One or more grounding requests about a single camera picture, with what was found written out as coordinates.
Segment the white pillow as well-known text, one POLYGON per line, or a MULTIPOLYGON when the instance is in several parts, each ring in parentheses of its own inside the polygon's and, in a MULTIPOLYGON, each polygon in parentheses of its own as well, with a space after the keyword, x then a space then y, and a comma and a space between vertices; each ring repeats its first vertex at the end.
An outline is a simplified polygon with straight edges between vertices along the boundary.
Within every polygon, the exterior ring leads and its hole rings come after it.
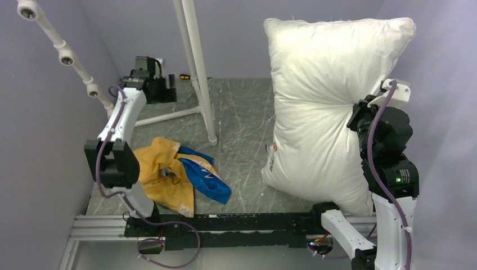
POLYGON ((274 94, 273 143, 263 182, 343 212, 373 211, 358 136, 347 127, 353 106, 376 93, 416 34, 409 17, 263 23, 274 94))

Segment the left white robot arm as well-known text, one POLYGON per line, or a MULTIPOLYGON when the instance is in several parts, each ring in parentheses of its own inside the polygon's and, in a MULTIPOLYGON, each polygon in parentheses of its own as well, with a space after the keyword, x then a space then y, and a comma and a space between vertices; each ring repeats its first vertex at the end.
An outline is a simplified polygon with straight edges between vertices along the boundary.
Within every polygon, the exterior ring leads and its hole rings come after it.
POLYGON ((129 144, 146 104, 176 101, 174 75, 163 75, 159 59, 137 56, 129 75, 108 92, 116 94, 114 109, 97 138, 84 144, 85 156, 99 194, 104 199, 121 199, 130 217, 141 219, 140 230, 155 236, 162 221, 153 215, 155 204, 139 183, 140 164, 129 144))

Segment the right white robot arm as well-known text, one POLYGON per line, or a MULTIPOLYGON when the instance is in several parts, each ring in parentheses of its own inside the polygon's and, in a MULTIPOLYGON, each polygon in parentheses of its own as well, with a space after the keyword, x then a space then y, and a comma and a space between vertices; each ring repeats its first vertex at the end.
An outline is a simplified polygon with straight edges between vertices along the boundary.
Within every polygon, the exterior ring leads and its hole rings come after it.
POLYGON ((313 206, 310 227, 345 250, 353 269, 415 269, 413 214, 419 195, 419 173, 404 150, 413 130, 408 115, 375 104, 369 95, 353 106, 348 128, 356 132, 363 175, 376 213, 377 241, 363 236, 333 202, 313 206))

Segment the yellow and blue pillowcase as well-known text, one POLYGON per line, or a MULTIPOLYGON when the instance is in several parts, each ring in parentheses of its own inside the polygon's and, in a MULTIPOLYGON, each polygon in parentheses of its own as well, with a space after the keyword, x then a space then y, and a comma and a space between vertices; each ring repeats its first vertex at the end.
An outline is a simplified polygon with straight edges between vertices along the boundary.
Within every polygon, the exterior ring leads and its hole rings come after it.
POLYGON ((231 188, 222 181, 209 155, 163 137, 133 153, 147 197, 184 217, 195 215, 195 191, 224 205, 231 197, 231 188))

